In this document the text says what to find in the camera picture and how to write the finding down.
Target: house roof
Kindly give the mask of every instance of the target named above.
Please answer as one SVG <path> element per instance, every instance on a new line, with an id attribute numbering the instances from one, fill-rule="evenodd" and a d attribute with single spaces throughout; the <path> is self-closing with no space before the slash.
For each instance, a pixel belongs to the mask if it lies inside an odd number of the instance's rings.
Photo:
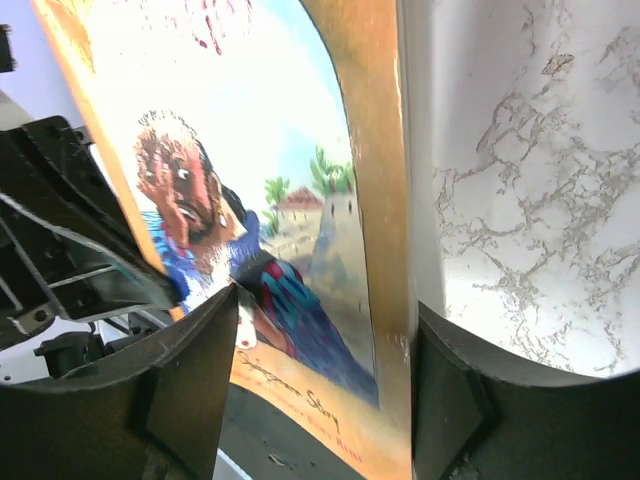
<path id="1" fill-rule="evenodd" d="M 322 208 L 324 202 L 316 197 L 307 187 L 291 192 L 277 205 L 275 210 L 316 210 Z"/>

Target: book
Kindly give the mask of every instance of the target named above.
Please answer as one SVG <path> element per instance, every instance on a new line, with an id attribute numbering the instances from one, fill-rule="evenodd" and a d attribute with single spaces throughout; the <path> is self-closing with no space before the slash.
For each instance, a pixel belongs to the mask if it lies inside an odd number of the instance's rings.
<path id="1" fill-rule="evenodd" d="M 411 476 L 394 0 L 34 0 L 176 321 L 244 290 L 230 381 Z"/>

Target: sky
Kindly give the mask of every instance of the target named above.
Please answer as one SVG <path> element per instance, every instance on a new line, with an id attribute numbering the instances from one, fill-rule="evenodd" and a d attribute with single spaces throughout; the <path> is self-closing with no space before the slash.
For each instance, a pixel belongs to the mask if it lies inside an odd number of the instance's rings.
<path id="1" fill-rule="evenodd" d="M 265 179 L 288 178 L 291 190 L 311 187 L 309 163 L 316 145 L 335 163 L 351 161 L 336 74 L 301 3 L 252 4 L 249 35 L 225 44 L 221 56 L 191 38 L 180 43 L 180 34 L 160 28 L 155 34 L 127 33 L 140 20 L 132 15 L 127 27 L 116 9 L 96 14 L 92 46 L 103 88 L 101 114 L 110 118 L 110 133 L 120 139 L 117 148 L 132 187 L 131 132 L 150 108 L 170 108 L 182 116 L 198 133 L 222 183 L 258 214 L 268 208 Z M 106 27 L 108 15 L 121 26 L 115 37 Z M 102 35 L 101 28 L 106 29 Z M 175 66 L 167 68 L 171 62 Z M 111 96 L 114 91 L 120 92 L 117 98 Z M 143 211 L 152 208 L 139 192 L 134 196 Z"/>

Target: signature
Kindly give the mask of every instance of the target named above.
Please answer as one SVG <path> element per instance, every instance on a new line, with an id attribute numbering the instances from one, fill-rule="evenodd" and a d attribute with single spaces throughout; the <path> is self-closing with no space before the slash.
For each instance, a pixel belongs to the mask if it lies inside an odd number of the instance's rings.
<path id="1" fill-rule="evenodd" d="M 249 370 L 255 370 L 257 372 L 260 372 L 268 384 L 281 385 L 287 390 L 289 390 L 291 393 L 296 394 L 298 397 L 302 396 L 302 394 L 298 389 L 289 385 L 287 382 L 285 382 L 280 377 L 278 377 L 275 373 L 271 373 L 270 371 L 262 367 L 260 365 L 260 360 L 255 360 L 255 362 L 252 362 L 251 359 L 249 358 L 249 355 L 247 355 L 244 352 L 238 352 L 238 355 L 240 356 L 240 360 L 242 361 L 242 363 L 249 367 Z"/>
<path id="2" fill-rule="evenodd" d="M 340 423 L 338 422 L 338 417 L 336 417 L 333 413 L 322 406 L 320 400 L 316 395 L 311 391 L 307 390 L 307 403 L 311 405 L 311 407 L 318 410 L 322 415 L 327 417 L 330 420 L 333 420 L 333 423 L 336 424 L 336 430 L 338 431 L 338 435 L 340 435 Z"/>

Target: white marble countertop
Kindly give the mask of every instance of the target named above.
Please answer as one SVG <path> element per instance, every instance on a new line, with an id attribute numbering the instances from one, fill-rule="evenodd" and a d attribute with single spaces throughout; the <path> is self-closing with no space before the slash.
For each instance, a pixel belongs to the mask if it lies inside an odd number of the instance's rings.
<path id="1" fill-rule="evenodd" d="M 640 366 L 640 4 L 433 0 L 447 317 L 596 376 Z"/>

